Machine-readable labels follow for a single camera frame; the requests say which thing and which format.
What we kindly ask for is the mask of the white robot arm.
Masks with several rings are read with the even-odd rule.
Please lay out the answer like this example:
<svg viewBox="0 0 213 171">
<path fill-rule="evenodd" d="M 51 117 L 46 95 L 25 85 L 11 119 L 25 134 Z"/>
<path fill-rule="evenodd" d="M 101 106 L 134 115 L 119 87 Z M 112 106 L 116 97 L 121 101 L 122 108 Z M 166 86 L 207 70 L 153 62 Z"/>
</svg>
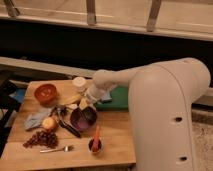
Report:
<svg viewBox="0 0 213 171">
<path fill-rule="evenodd" d="M 107 92 L 117 86 L 129 88 L 128 106 L 129 109 L 142 109 L 143 103 L 139 98 L 139 88 L 133 87 L 136 75 L 145 71 L 147 67 L 140 66 L 120 71 L 98 70 L 92 77 L 92 83 L 86 89 L 84 98 L 88 104 L 94 104 L 100 100 Z"/>
</svg>

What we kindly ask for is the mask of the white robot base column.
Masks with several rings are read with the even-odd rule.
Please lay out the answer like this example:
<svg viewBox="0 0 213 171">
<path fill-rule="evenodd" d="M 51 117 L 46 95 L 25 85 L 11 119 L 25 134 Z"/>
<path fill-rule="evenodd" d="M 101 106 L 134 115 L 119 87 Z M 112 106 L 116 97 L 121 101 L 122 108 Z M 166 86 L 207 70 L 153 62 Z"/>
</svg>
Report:
<svg viewBox="0 0 213 171">
<path fill-rule="evenodd" d="M 210 72 L 199 60 L 141 68 L 129 87 L 137 171 L 197 171 L 191 105 L 208 89 Z"/>
</svg>

